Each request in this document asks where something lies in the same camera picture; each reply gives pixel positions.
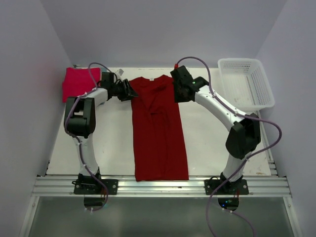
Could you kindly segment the dark red t shirt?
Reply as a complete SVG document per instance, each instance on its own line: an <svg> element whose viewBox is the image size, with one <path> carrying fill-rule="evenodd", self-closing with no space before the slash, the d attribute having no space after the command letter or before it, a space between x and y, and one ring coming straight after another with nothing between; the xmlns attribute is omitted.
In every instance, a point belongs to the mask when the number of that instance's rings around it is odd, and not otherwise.
<svg viewBox="0 0 316 237"><path fill-rule="evenodd" d="M173 79L162 75L130 82L135 178L137 181L188 180L187 153Z"/></svg>

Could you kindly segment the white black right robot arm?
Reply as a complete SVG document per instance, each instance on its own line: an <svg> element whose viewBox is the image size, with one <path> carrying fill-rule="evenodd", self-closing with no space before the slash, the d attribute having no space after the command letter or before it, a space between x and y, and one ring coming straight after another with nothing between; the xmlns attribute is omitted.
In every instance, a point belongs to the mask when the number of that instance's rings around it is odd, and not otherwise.
<svg viewBox="0 0 316 237"><path fill-rule="evenodd" d="M261 142L261 132L257 116L233 107L215 92L210 92L210 83L202 77L193 78L185 66L174 66L170 72L173 78L175 102L193 101L211 112L228 130L225 147L229 153L227 164L220 179L209 179L206 186L211 194L231 194L243 179L243 169L247 159Z"/></svg>

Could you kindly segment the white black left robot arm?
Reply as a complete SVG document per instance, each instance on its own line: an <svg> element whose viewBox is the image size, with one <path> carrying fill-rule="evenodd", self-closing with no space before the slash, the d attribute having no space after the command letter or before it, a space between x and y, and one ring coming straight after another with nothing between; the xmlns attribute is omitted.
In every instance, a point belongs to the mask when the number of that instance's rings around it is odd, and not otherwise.
<svg viewBox="0 0 316 237"><path fill-rule="evenodd" d="M79 157L79 174L73 182L74 193L79 195L108 194L93 148L96 108L112 97L128 101L138 96L127 79L118 79L114 73L102 73L95 84L91 90L69 97L65 107L64 130L73 138Z"/></svg>

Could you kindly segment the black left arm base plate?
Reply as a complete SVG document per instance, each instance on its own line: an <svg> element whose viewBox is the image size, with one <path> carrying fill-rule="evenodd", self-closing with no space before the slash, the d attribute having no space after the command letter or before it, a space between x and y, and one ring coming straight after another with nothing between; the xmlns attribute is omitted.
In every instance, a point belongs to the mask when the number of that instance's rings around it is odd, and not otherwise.
<svg viewBox="0 0 316 237"><path fill-rule="evenodd" d="M94 179L88 179L87 182L79 181L79 179L72 182L74 187L74 194L76 195L103 195L105 194L104 187L107 187L107 194L116 195L118 192L119 181L117 179L102 179L101 185Z"/></svg>

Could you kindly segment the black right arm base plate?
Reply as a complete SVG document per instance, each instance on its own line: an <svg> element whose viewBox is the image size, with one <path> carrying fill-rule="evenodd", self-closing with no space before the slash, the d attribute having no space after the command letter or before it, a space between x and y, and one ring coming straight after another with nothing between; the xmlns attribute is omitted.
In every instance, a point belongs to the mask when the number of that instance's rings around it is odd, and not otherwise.
<svg viewBox="0 0 316 237"><path fill-rule="evenodd" d="M204 180L204 189L206 195L211 195L211 193L220 186L222 181L216 177ZM236 181L233 183L227 182L225 185L220 187L215 193L216 195L248 195L248 184L245 179Z"/></svg>

